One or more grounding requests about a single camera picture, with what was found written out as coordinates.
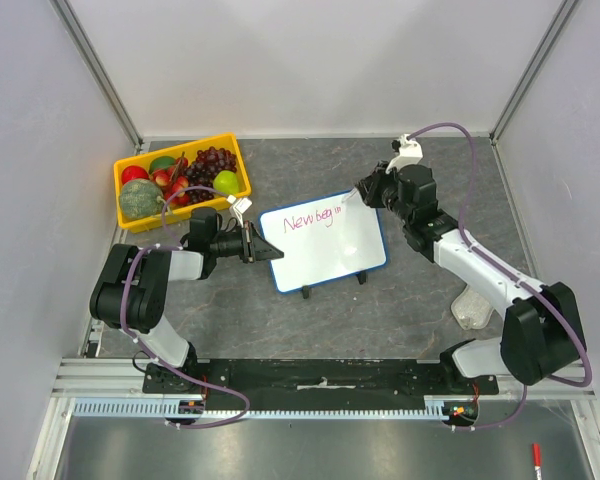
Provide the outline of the magenta capped whiteboard marker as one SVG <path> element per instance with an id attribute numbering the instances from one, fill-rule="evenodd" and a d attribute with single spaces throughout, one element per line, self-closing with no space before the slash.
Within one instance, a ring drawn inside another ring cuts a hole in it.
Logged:
<path id="1" fill-rule="evenodd" d="M 347 201 L 351 200 L 352 198 L 354 198 L 356 195 L 358 195 L 359 192 L 357 189 L 352 189 L 351 191 L 349 191 L 346 195 L 344 195 L 341 199 L 342 203 L 346 203 Z"/>

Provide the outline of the blue framed whiteboard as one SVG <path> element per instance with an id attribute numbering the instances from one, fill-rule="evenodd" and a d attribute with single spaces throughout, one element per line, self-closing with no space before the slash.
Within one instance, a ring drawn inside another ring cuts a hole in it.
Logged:
<path id="1" fill-rule="evenodd" d="M 380 214 L 349 191 L 263 212 L 262 235 L 284 253 L 270 268 L 278 292 L 288 294 L 386 265 Z"/>

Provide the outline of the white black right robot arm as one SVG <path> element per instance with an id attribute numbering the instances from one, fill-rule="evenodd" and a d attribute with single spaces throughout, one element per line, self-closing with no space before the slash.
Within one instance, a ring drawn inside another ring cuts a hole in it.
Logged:
<path id="1" fill-rule="evenodd" d="M 430 168 L 380 163 L 353 193 L 366 206 L 393 213 L 414 251 L 459 277 L 504 320 L 500 337 L 453 348 L 452 360 L 437 371 L 445 391 L 461 393 L 474 377 L 489 374 L 510 374 L 531 386 L 585 361 L 574 292 L 562 282 L 547 285 L 524 275 L 481 246 L 439 207 Z"/>

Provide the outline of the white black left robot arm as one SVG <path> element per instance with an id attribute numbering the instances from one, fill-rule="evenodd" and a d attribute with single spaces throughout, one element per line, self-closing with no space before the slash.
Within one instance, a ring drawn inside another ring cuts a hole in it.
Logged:
<path id="1" fill-rule="evenodd" d="M 150 359 L 147 380 L 165 379 L 178 393 L 204 388 L 195 347 L 164 313 L 167 290 L 172 282 L 208 278 L 217 260 L 227 257 L 251 264 L 282 259 L 284 252 L 265 240 L 252 222 L 238 221 L 224 230 L 216 210 L 200 208 L 175 247 L 113 245 L 91 294 L 90 314 L 139 345 Z"/>

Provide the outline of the green apple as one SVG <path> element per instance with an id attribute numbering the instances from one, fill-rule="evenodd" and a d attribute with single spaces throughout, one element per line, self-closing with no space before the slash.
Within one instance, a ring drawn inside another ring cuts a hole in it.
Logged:
<path id="1" fill-rule="evenodd" d="M 237 195 L 240 192 L 238 177 L 233 171 L 222 170 L 214 178 L 213 188 L 226 195 Z"/>

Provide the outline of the dark purple grape bunch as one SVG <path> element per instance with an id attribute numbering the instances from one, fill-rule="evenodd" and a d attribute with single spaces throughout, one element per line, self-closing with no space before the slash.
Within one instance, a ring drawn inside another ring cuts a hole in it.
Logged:
<path id="1" fill-rule="evenodd" d="M 210 147 L 199 150 L 196 159 L 184 170 L 190 186 L 201 186 L 205 189 L 189 192 L 193 203 L 200 203 L 214 198 L 213 180 L 222 170 L 233 171 L 237 175 L 237 156 L 228 149 Z"/>

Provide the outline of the yellow plastic fruit bin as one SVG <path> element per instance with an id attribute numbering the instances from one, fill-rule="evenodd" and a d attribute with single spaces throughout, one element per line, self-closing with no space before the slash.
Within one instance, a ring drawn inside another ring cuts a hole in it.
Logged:
<path id="1" fill-rule="evenodd" d="M 199 206 L 227 209 L 252 188 L 237 138 L 224 133 L 117 161 L 117 221 L 140 233 L 186 219 Z"/>

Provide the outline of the red yellow small fruits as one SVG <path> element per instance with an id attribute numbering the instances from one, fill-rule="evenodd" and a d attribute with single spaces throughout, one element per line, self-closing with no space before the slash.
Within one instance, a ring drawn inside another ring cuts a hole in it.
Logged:
<path id="1" fill-rule="evenodd" d="M 187 192 L 178 194 L 178 191 L 190 186 L 189 179 L 181 174 L 175 165 L 168 169 L 155 171 L 151 174 L 151 180 L 162 190 L 165 200 L 168 200 L 173 194 L 176 195 L 171 202 L 173 206 L 184 207 L 190 203 L 190 196 Z"/>

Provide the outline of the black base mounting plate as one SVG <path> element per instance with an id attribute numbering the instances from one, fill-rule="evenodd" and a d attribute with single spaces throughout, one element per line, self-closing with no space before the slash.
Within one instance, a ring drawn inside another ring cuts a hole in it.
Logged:
<path id="1" fill-rule="evenodd" d="M 264 407 L 418 407 L 429 395 L 499 393 L 495 377 L 466 378 L 449 361 L 211 359 L 189 375 Z"/>

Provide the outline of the green netted melon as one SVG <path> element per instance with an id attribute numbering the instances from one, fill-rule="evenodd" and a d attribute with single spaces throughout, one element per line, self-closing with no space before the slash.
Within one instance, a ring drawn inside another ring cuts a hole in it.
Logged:
<path id="1" fill-rule="evenodd" d="M 164 197 L 162 190 L 150 180 L 135 179 L 122 187 L 118 204 L 127 219 L 139 220 L 160 213 Z"/>

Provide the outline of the green lime fruit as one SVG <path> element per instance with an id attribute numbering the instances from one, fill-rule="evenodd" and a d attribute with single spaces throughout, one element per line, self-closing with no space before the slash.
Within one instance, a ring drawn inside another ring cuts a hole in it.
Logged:
<path id="1" fill-rule="evenodd" d="M 157 170 L 168 169 L 176 163 L 176 159 L 169 155 L 156 157 L 149 165 L 149 173 L 153 174 Z"/>

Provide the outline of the red apple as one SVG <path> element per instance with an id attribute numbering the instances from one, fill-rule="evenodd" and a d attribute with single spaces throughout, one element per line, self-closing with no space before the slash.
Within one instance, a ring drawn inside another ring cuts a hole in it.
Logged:
<path id="1" fill-rule="evenodd" d="M 126 167 L 121 173 L 121 185 L 124 186 L 133 180 L 149 180 L 149 173 L 142 167 L 131 165 Z"/>

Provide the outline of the white bead eraser pad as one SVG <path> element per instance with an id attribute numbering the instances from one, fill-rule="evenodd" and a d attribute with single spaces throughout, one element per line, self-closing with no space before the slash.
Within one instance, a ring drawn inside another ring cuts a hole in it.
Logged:
<path id="1" fill-rule="evenodd" d="M 463 330 L 485 328 L 494 311 L 489 302 L 469 286 L 451 303 L 450 309 Z"/>

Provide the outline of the red marker pen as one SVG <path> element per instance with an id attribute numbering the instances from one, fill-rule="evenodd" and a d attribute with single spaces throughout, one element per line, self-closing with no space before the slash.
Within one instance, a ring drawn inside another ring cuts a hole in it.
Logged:
<path id="1" fill-rule="evenodd" d="M 532 444 L 532 459 L 535 479 L 542 480 L 542 454 L 540 445 L 538 443 Z"/>

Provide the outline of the aluminium frame rail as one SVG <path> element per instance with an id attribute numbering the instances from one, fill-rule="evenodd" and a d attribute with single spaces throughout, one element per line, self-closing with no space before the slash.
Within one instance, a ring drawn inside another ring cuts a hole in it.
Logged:
<path id="1" fill-rule="evenodd" d="M 53 397 L 128 398 L 143 395 L 144 374 L 130 359 L 65 358 L 52 388 Z"/>

